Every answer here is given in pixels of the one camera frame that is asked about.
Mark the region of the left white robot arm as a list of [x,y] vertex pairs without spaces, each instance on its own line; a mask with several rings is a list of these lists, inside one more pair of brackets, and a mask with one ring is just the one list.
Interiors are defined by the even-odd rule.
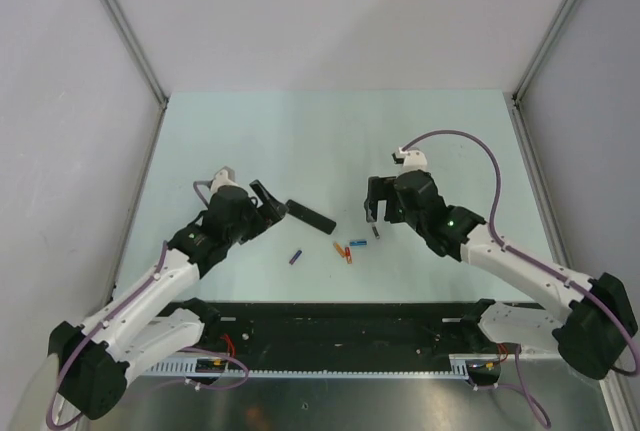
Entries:
[[51,332],[48,352],[58,359],[54,394],[78,413],[58,423],[49,410],[49,429],[103,417],[148,368],[193,346],[207,351],[219,343],[216,321],[184,308],[167,318],[160,312],[221,263],[233,246],[266,232],[288,209],[260,181],[243,188],[225,170],[208,185],[205,208],[163,242],[156,263],[135,284],[80,324],[63,321]]

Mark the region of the black remote control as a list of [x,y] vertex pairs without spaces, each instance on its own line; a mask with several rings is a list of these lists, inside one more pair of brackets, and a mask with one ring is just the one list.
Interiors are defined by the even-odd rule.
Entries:
[[331,235],[336,229],[337,223],[334,220],[294,200],[289,199],[286,206],[289,215],[326,235]]

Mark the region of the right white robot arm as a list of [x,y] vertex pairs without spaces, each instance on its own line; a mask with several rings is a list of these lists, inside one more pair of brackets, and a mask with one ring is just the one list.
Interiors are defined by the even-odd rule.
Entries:
[[574,370],[601,380],[616,371],[624,350],[634,355],[638,324],[624,284],[603,273],[594,278],[527,255],[492,232],[477,213],[445,203],[430,173],[369,178],[366,219],[374,223],[385,202],[386,222],[408,225],[440,257],[498,277],[532,298],[557,322],[552,346]]

